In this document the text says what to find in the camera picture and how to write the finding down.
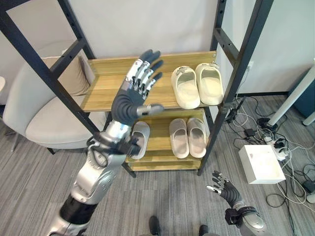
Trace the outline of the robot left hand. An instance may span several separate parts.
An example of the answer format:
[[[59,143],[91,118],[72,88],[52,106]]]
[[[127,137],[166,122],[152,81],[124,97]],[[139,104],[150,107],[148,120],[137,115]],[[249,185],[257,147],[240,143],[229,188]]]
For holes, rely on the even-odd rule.
[[[145,104],[153,86],[162,77],[162,72],[153,75],[162,65],[160,51],[151,49],[132,64],[111,106],[114,121],[132,126],[141,117],[164,111],[161,104]]]

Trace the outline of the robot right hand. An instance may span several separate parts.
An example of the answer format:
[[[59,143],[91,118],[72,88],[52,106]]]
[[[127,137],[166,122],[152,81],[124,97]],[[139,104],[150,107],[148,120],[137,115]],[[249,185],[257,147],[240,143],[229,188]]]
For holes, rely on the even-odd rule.
[[[230,207],[234,207],[237,203],[243,201],[240,192],[227,178],[223,176],[223,173],[214,170],[212,176],[212,181],[215,183],[215,185],[207,185],[207,190],[220,195],[226,200]]]

